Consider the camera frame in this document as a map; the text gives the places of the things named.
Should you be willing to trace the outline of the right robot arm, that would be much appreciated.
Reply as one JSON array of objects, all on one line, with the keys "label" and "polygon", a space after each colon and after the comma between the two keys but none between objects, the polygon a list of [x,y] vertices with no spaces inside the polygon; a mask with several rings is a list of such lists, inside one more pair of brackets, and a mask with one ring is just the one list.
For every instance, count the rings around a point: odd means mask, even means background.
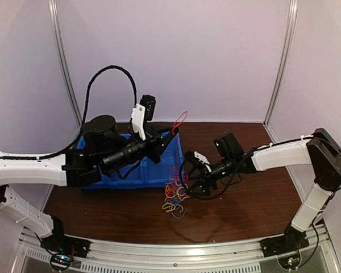
[{"label": "right robot arm", "polygon": [[268,169],[311,165],[315,179],[309,194],[280,238],[280,246],[292,251],[305,231],[341,190],[341,147],[324,129],[280,143],[252,147],[244,151],[235,135],[229,133],[214,140],[221,160],[211,164],[199,152],[188,151],[179,170],[180,182],[192,182],[186,194],[199,200],[212,200],[225,193],[234,177]]}]

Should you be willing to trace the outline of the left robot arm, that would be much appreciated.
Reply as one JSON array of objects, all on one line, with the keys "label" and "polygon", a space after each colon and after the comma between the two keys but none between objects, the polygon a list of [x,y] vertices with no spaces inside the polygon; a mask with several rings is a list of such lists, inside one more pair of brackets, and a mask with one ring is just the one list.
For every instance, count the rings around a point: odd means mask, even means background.
[{"label": "left robot arm", "polygon": [[100,115],[84,124],[82,149],[74,145],[51,155],[14,155],[0,151],[0,210],[34,231],[59,253],[70,248],[63,223],[21,198],[13,184],[50,184],[84,188],[125,166],[149,158],[155,164],[178,133],[177,128],[141,125],[126,138],[118,133],[115,118]]}]

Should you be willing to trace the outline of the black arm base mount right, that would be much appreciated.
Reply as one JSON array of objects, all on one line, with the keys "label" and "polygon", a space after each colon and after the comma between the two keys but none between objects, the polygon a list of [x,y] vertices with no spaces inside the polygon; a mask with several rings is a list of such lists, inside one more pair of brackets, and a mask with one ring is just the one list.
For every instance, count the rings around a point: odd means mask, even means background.
[{"label": "black arm base mount right", "polygon": [[272,257],[308,247],[309,241],[304,237],[296,239],[291,235],[281,235],[262,239],[260,246],[264,257]]}]

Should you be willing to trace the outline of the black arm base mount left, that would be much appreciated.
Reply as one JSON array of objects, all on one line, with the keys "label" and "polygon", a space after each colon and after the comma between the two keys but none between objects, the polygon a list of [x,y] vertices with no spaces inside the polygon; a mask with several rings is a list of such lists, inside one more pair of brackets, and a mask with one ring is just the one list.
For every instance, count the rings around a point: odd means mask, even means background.
[{"label": "black arm base mount left", "polygon": [[71,257],[86,258],[90,248],[90,241],[66,235],[61,238],[51,236],[42,238],[41,245],[52,253],[62,253]]}]

